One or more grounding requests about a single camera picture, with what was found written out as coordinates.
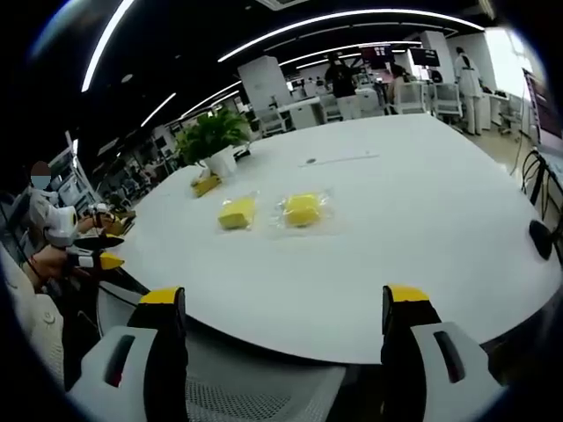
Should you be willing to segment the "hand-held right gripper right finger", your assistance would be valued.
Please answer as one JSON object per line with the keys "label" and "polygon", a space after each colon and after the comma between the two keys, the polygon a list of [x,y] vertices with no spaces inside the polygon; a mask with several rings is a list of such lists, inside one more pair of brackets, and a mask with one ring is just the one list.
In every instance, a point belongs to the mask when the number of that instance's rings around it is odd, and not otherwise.
{"label": "hand-held right gripper right finger", "polygon": [[385,421],[474,421],[502,396],[485,350],[428,295],[385,285],[382,304]]}

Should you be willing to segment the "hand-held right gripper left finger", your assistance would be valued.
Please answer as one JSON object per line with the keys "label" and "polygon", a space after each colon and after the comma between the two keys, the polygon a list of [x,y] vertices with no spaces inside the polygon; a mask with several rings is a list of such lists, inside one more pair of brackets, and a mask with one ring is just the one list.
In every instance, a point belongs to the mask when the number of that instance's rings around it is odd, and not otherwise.
{"label": "hand-held right gripper left finger", "polygon": [[186,421],[185,290],[102,285],[99,342],[69,390],[89,421]]}

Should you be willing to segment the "person's left hand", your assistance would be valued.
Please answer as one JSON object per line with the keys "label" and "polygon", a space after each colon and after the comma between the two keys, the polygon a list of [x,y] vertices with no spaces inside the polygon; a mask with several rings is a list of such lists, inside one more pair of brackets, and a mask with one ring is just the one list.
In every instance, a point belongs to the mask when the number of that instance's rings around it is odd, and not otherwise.
{"label": "person's left hand", "polygon": [[45,246],[29,258],[30,273],[33,282],[40,285],[51,278],[59,278],[68,260],[65,250],[51,245]]}

